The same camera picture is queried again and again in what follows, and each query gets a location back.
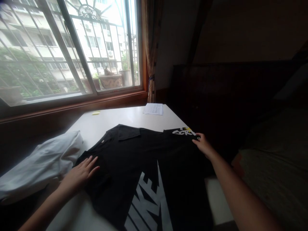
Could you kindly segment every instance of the flower pot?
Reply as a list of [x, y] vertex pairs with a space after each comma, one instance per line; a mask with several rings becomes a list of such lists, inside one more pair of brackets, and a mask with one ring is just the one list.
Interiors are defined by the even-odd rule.
[[23, 96], [20, 93], [20, 87], [0, 87], [0, 98], [9, 106], [23, 103]]
[[[100, 91], [99, 79], [92, 79], [92, 80], [93, 80], [93, 83], [94, 83], [96, 91]], [[81, 82], [86, 87], [86, 91], [87, 92], [92, 92], [92, 89], [91, 89], [91, 86], [90, 86], [90, 83], [89, 83], [88, 79], [81, 79]]]
[[103, 85], [104, 89], [111, 89], [111, 88], [120, 88], [122, 87], [122, 75], [99, 75], [100, 82]]

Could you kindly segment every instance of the paper sheet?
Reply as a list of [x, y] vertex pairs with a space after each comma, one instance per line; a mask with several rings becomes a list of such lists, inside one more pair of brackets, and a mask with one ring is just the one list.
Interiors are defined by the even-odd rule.
[[143, 111], [144, 114], [150, 114], [150, 115], [163, 115], [164, 109], [163, 104], [151, 104], [148, 103]]

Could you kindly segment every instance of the fingers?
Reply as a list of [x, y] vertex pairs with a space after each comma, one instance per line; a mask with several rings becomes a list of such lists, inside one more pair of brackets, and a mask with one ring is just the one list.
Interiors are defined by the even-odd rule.
[[92, 171], [88, 175], [88, 179], [90, 179], [93, 176], [93, 174], [95, 174], [95, 172], [97, 172], [98, 170], [99, 166], [96, 166], [94, 169], [92, 169]]
[[92, 167], [93, 167], [93, 165], [95, 164], [96, 160], [97, 160], [97, 157], [95, 157], [94, 160], [92, 160], [92, 161], [89, 163], [89, 165], [86, 167], [86, 169], [87, 169], [88, 171], [90, 171], [90, 170], [92, 169]]
[[196, 144], [196, 145], [198, 145], [198, 143], [200, 143], [200, 141], [197, 141], [197, 140], [194, 140], [194, 139], [192, 139], [192, 142], [193, 142], [194, 144]]
[[83, 164], [84, 164], [84, 162], [86, 162], [88, 159], [87, 158], [85, 158], [77, 167], [81, 167]]
[[91, 160], [92, 160], [92, 156], [90, 156], [89, 158], [87, 158], [87, 160], [85, 160], [85, 162], [83, 163], [83, 167], [84, 168], [86, 168], [88, 165], [89, 165], [89, 163], [91, 162]]
[[200, 136], [201, 139], [205, 138], [204, 134], [202, 134], [202, 133], [196, 133], [196, 135]]

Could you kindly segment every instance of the white table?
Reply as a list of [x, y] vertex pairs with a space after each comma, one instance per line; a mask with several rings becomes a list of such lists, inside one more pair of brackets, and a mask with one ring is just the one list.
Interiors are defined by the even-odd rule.
[[[118, 124], [131, 127], [143, 127], [162, 132], [166, 129], [187, 127], [187, 125], [167, 106], [164, 115], [145, 115], [144, 107], [129, 107], [101, 110], [99, 115], [93, 112], [83, 114], [68, 130], [80, 130], [83, 149], [88, 150], [105, 132]], [[214, 224], [233, 220], [226, 199], [217, 179], [205, 179]], [[104, 218], [98, 215], [85, 192], [71, 199], [57, 214], [47, 229], [51, 230], [115, 230]]]

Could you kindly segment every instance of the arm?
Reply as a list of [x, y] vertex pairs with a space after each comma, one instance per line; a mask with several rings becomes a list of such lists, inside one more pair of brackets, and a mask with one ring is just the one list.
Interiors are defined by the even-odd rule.
[[196, 134], [201, 139], [192, 141], [211, 161], [239, 230], [282, 230], [270, 210], [213, 149], [205, 136]]
[[97, 157], [85, 159], [65, 176], [59, 187], [44, 201], [38, 210], [26, 221], [19, 231], [46, 230], [61, 208], [86, 184], [99, 169], [92, 169]]

